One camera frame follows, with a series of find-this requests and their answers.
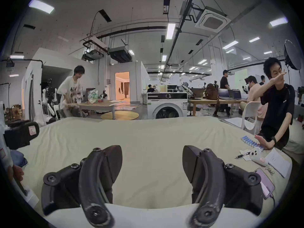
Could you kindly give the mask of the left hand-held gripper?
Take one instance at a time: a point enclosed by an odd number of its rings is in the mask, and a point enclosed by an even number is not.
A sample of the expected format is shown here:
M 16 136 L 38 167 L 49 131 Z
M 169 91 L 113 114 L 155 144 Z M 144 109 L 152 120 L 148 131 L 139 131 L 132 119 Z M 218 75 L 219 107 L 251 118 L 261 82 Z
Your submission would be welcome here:
M 8 123 L 7 128 L 0 128 L 0 159 L 7 174 L 8 166 L 15 165 L 11 157 L 11 150 L 30 145 L 30 141 L 35 139 L 40 133 L 38 123 L 31 121 L 13 121 Z M 17 191 L 24 200 L 32 207 L 38 204 L 39 199 L 32 189 L 17 184 L 15 180 L 11 183 L 13 190 Z

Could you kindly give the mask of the person's left hand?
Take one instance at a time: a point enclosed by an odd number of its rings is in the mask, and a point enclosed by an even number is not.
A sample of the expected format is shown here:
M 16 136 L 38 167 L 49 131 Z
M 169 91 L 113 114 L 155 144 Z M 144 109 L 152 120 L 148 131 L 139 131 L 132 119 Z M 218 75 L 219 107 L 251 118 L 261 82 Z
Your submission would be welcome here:
M 7 175 L 9 181 L 12 183 L 13 180 L 16 181 L 17 184 L 21 185 L 21 181 L 23 180 L 23 175 L 24 172 L 21 167 L 13 165 L 13 166 L 8 166 L 7 168 Z

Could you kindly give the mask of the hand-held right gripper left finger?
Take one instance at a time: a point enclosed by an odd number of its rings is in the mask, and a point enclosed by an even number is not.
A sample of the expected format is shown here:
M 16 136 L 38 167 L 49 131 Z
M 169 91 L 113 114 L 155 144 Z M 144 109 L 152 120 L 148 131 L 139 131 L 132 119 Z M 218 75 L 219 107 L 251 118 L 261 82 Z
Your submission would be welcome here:
M 80 164 L 73 163 L 43 177 L 41 207 L 45 216 L 60 209 L 81 207 L 96 228 L 112 228 L 113 215 L 105 204 L 113 203 L 112 186 L 123 163 L 120 145 L 94 148 Z

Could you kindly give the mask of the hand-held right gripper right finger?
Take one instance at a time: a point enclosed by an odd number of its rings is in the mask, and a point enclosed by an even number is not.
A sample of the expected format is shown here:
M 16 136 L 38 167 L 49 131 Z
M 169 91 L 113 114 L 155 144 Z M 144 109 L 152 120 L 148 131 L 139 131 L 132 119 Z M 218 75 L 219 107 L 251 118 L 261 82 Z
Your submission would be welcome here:
M 188 223 L 191 228 L 214 225 L 223 206 L 261 214 L 263 192 L 259 174 L 225 164 L 211 149 L 192 145 L 184 146 L 182 165 L 192 184 L 192 203 L 198 204 Z

